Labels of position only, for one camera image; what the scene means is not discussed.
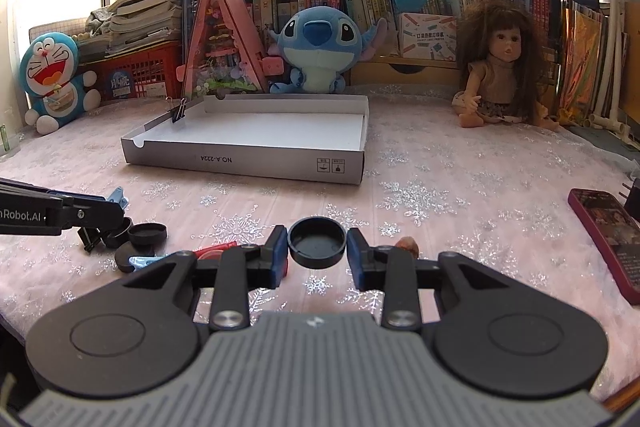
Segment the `brown haired baby doll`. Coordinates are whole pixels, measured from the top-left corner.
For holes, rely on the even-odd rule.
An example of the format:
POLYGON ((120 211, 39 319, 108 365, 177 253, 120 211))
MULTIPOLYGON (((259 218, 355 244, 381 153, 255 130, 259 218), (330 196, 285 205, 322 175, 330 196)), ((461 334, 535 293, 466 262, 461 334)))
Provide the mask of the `brown haired baby doll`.
POLYGON ((451 106, 462 128, 559 128, 538 100, 542 56, 534 23, 516 5, 491 0, 465 12, 457 28, 457 66, 460 86, 451 106))

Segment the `red plastic crate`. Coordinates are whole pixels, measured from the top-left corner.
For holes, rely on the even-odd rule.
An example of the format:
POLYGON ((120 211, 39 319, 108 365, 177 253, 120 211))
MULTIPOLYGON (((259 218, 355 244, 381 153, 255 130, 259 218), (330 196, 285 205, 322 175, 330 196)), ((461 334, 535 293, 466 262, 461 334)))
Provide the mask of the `red plastic crate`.
POLYGON ((182 65, 182 46, 168 41, 137 51, 80 64, 77 72, 96 73, 94 87, 102 102, 130 98, 180 98, 182 82, 177 68, 182 65))

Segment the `stack of books and papers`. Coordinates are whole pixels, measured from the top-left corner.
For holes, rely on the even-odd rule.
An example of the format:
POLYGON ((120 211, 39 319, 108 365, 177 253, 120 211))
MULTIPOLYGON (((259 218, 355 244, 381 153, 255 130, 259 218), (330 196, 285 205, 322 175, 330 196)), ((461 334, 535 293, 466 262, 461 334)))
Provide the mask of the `stack of books and papers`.
POLYGON ((189 40, 198 0, 117 0, 95 10, 75 37, 86 62, 155 43, 189 40))

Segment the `wooden drawer box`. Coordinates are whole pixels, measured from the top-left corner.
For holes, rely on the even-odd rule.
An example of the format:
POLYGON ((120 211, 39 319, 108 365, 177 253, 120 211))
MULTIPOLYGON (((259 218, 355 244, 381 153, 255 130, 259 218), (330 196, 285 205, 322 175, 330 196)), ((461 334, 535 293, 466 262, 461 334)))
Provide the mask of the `wooden drawer box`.
POLYGON ((359 62, 349 72, 352 86, 415 84, 457 88, 459 78, 460 72, 455 62, 386 55, 359 62))

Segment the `white cardboard box tray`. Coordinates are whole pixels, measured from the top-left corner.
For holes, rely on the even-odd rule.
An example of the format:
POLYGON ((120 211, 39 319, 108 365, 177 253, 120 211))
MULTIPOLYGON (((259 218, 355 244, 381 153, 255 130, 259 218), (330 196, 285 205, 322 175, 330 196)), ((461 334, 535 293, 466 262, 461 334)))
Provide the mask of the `white cardboard box tray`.
POLYGON ((358 185, 369 100, 344 94, 228 94, 125 134, 128 164, 358 185))

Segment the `light blue hair clip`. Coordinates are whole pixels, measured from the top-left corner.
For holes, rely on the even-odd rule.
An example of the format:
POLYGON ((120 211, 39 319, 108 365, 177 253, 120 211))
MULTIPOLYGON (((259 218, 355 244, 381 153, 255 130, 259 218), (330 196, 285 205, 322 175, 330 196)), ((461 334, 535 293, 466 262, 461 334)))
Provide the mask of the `light blue hair clip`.
POLYGON ((146 268, 148 265, 163 259, 163 256, 132 256, 128 259, 129 264, 134 271, 146 268))

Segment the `white colourful cardboard box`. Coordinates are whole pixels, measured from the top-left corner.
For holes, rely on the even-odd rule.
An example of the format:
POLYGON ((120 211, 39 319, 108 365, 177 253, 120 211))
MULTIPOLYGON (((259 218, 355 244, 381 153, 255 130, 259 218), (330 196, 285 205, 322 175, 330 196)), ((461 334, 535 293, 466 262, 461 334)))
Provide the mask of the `white colourful cardboard box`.
POLYGON ((453 16, 402 13, 399 17, 399 52, 405 58, 457 61, 458 20, 453 16))

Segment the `red plastic piece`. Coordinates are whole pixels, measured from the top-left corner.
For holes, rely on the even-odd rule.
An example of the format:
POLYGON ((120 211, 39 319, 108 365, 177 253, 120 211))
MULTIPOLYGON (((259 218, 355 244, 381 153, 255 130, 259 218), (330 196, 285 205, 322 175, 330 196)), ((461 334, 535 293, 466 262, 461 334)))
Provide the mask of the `red plastic piece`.
POLYGON ((228 249, 235 246, 235 242, 212 245, 201 248, 198 251, 194 251, 194 255, 198 258, 198 260, 218 259, 225 251, 228 251, 228 249))

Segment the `black binder clip on tray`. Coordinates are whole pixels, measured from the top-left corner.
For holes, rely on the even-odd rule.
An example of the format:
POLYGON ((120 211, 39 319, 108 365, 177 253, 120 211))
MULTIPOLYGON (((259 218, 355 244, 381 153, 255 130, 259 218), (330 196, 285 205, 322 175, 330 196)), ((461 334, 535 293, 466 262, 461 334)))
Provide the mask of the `black binder clip on tray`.
POLYGON ((184 117, 189 100, 187 98, 168 98, 167 103, 170 120, 175 124, 184 117))

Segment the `red cased smartphone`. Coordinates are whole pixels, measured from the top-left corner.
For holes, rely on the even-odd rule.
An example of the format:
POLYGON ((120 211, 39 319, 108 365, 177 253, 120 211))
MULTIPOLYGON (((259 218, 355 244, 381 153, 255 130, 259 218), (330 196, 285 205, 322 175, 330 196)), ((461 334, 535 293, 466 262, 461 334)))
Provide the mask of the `red cased smartphone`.
POLYGON ((572 188, 568 205, 597 246, 622 296, 638 306, 639 225, 616 197, 605 191, 572 188))

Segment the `Doraemon plush toy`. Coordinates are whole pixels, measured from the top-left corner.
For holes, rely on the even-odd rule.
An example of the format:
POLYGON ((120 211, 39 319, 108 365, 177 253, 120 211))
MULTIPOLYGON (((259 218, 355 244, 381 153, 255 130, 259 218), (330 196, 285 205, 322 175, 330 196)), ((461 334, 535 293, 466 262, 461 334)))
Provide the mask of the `Doraemon plush toy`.
POLYGON ((29 45, 18 81, 30 100, 25 122, 38 134, 58 131, 77 117, 101 105, 96 73, 78 74, 76 42, 60 32, 48 32, 29 45))

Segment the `pink snowflake tablecloth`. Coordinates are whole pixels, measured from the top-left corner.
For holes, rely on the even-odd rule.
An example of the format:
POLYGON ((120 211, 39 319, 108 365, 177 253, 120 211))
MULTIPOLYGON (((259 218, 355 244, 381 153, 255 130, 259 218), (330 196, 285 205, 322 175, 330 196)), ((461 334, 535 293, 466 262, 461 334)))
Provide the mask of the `pink snowflake tablecloth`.
POLYGON ((121 188, 134 222, 166 225, 166 251, 259 243, 275 225, 326 216, 373 244, 404 236, 425 258, 457 251, 595 317, 608 359, 593 387, 604 399, 639 374, 639 311, 620 295, 567 202, 575 187, 620 193, 634 165, 566 131, 462 129, 449 103, 396 87, 370 95, 357 186, 134 167, 122 136, 165 104, 104 106, 62 130, 25 138, 1 173, 40 186, 106 195, 121 188))

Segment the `brown hazelnut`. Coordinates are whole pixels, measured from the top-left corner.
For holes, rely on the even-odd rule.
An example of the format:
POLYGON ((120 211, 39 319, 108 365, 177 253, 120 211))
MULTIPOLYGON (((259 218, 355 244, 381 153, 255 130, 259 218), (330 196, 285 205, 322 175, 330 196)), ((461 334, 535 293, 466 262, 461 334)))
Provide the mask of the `brown hazelnut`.
POLYGON ((404 236, 399 239, 399 241, 395 244, 396 248, 400 248, 403 251, 409 251, 413 259, 418 259, 420 257, 420 248, 416 241, 410 236, 404 236))

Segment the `black round cap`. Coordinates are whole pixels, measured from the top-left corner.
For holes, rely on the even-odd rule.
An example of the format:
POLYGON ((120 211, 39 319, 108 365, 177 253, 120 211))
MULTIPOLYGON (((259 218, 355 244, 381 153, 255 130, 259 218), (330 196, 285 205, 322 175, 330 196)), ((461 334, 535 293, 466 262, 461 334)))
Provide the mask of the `black round cap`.
POLYGON ((133 225, 128 230, 129 242, 138 251, 162 246, 167 239, 167 228, 156 222, 133 225))
POLYGON ((346 248, 346 232, 327 217, 300 219, 288 230, 288 251, 304 268, 325 270, 337 265, 346 248))
POLYGON ((134 265, 129 261, 131 257, 153 257, 154 249, 152 246, 136 246, 127 242, 120 245, 114 254, 114 260, 117 268, 122 273, 134 272, 134 265))

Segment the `pink triangular diorama house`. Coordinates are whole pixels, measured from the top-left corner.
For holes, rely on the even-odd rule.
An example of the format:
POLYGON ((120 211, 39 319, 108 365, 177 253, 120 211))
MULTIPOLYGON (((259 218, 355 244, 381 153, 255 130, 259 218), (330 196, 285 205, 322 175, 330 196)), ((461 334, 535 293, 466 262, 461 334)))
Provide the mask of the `pink triangular diorama house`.
POLYGON ((245 0, 198 0, 186 64, 177 69, 186 98, 267 92, 284 74, 267 53, 245 0))

